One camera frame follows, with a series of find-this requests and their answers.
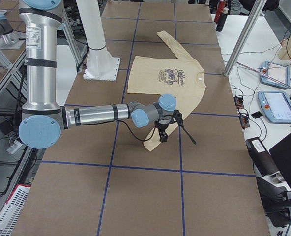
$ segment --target white sticker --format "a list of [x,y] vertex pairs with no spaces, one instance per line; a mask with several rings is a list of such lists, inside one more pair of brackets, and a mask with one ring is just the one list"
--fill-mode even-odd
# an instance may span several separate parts
[[257,150],[257,152],[265,151],[264,147],[262,146],[261,142],[259,142],[259,140],[253,140],[252,143],[255,149]]
[[42,28],[26,27],[27,48],[42,49]]

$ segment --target black chair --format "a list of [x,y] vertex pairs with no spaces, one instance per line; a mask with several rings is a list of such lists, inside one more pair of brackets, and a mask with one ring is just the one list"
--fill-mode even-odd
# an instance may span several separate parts
[[[251,11],[256,0],[239,0],[240,4],[247,10]],[[262,11],[274,11],[278,8],[280,0],[267,0]]]

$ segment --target t-shirt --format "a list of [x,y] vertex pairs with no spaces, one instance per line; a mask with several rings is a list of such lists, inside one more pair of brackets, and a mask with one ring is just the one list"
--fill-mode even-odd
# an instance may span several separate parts
[[[176,108],[185,119],[200,103],[205,91],[204,69],[199,62],[167,32],[157,35],[175,54],[177,59],[155,59],[136,56],[128,81],[128,93],[165,94],[176,97]],[[166,129],[169,135],[177,128],[172,124]],[[155,132],[152,139],[144,146],[152,151],[160,144],[159,134]]]

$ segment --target white desk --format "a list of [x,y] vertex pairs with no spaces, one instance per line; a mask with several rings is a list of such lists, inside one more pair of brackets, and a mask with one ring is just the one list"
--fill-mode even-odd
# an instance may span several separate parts
[[[221,47],[221,52],[222,54],[229,54],[232,53],[233,48],[237,42],[237,39],[246,23],[248,16],[234,16],[234,15],[229,15],[227,17],[227,20],[225,22],[224,28],[222,32],[217,32],[217,37],[219,41],[219,45]],[[266,19],[262,16],[260,16],[242,50],[242,52],[262,52],[267,49],[273,48],[279,44],[279,41],[277,37],[274,35],[272,29],[270,28],[268,22]],[[241,62],[251,68],[259,68],[261,67],[261,63],[264,61],[271,61],[276,52],[280,49],[279,46],[275,47],[274,49],[268,50],[264,53],[244,53],[240,54],[238,58],[238,62]],[[230,58],[230,55],[223,55],[223,60],[228,61]],[[291,64],[290,61],[285,61],[285,60],[280,60],[278,56],[275,56],[275,59],[273,60],[275,63],[279,63],[282,65],[289,65]],[[238,65],[236,64],[230,73],[229,80],[230,84],[236,86],[237,88],[241,89],[244,94],[253,94],[253,92],[243,86],[240,83],[240,80],[237,75],[237,67]],[[245,70],[245,69],[238,69],[240,78],[243,84],[246,86],[255,89],[256,86],[259,83],[260,77],[258,74],[255,74],[254,72]],[[259,84],[259,89],[260,90],[265,90],[265,91],[278,91],[280,89],[273,87],[273,86],[268,86],[264,84]],[[291,95],[291,90],[282,90],[285,91],[286,94],[289,96]],[[260,111],[260,107],[257,101],[257,93],[255,94],[255,97],[253,101],[251,102],[252,97],[251,96],[246,96],[244,97],[244,106],[249,112],[249,114],[252,114],[256,111]],[[265,117],[262,117],[266,127],[267,127],[267,137],[263,141],[263,144],[266,146],[267,149],[270,149],[273,147],[276,143],[278,143],[281,139],[283,139],[285,136],[287,136],[291,132],[291,125],[289,124],[271,124],[267,121]],[[261,120],[256,119],[255,122],[261,127],[262,129],[262,135],[261,139],[265,135],[265,128]],[[257,137],[260,134],[259,128],[253,124],[250,121],[250,128],[245,129],[244,132],[244,138],[250,139],[253,137]],[[276,235],[279,231],[286,231],[286,228],[282,229],[280,228],[275,228],[269,218],[267,218],[269,228],[271,235]]]

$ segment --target brown table surface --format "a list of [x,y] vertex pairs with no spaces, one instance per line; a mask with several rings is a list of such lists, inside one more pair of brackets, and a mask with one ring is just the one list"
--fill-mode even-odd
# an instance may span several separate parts
[[[25,32],[25,24],[19,17],[19,3],[18,1],[13,0],[0,0],[0,9],[7,10],[5,16],[7,17],[10,25],[13,27],[14,30]],[[21,52],[25,49],[25,43],[21,46],[19,50],[5,50],[2,49],[2,52],[5,56],[9,59],[11,63],[14,63]],[[4,74],[7,73],[7,70],[3,68],[2,64],[0,63],[0,82],[3,79]]]
[[[127,94],[135,55],[175,58],[165,30],[205,69],[205,95],[180,130],[149,152],[122,124],[72,127],[46,150],[13,236],[268,236],[214,24],[208,7],[109,1],[108,50],[121,57],[116,82],[74,82],[69,106],[158,95]],[[133,128],[145,137],[152,127]]]

